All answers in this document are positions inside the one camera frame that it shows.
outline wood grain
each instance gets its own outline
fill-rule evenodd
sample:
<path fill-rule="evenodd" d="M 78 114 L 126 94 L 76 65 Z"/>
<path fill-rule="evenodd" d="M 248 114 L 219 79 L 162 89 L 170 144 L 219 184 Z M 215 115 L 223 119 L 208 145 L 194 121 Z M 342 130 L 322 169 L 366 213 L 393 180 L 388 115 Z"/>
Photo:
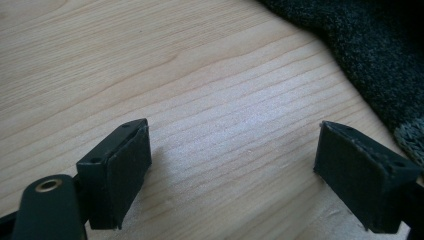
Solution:
<path fill-rule="evenodd" d="M 138 118 L 152 168 L 123 230 L 90 239 L 405 238 L 312 172 L 322 120 L 399 150 L 327 48 L 256 1 L 0 2 L 0 215 Z"/>

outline black plastic bracket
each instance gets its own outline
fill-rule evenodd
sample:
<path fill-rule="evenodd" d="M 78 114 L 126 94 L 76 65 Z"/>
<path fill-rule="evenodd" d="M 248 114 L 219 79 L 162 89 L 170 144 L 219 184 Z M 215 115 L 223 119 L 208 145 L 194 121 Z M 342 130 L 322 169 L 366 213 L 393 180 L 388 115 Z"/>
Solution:
<path fill-rule="evenodd" d="M 146 119 L 125 123 L 77 163 L 78 174 L 30 184 L 19 211 L 0 219 L 0 240 L 87 239 L 93 229 L 121 229 L 152 164 Z"/>
<path fill-rule="evenodd" d="M 412 161 L 351 127 L 323 122 L 314 170 L 366 229 L 396 233 L 404 221 L 424 236 L 422 169 Z"/>

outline textured fabric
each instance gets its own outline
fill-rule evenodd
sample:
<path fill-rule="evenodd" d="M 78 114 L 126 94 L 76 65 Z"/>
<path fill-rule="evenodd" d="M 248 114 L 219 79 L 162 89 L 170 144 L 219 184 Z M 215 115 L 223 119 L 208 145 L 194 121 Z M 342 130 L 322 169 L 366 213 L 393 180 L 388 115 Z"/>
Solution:
<path fill-rule="evenodd" d="M 400 147 L 424 167 L 424 1 L 260 1 L 323 38 Z"/>

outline light wood surface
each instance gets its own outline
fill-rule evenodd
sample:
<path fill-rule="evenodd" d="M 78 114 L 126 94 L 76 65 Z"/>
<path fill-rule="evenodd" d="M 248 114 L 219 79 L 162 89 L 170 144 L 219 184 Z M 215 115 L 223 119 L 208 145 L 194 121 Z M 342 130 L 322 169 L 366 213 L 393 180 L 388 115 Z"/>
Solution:
<path fill-rule="evenodd" d="M 0 1 L 0 215 L 123 122 L 153 165 L 90 239 L 405 239 L 312 172 L 322 120 L 399 152 L 326 46 L 253 0 Z"/>

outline dark knit fabric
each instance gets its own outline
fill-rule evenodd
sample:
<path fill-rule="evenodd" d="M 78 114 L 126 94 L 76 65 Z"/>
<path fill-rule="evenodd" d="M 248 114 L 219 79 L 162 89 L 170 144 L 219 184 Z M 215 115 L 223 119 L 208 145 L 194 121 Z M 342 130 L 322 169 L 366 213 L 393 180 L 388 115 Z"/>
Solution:
<path fill-rule="evenodd" d="M 400 147 L 424 167 L 424 1 L 260 1 L 323 38 Z"/>

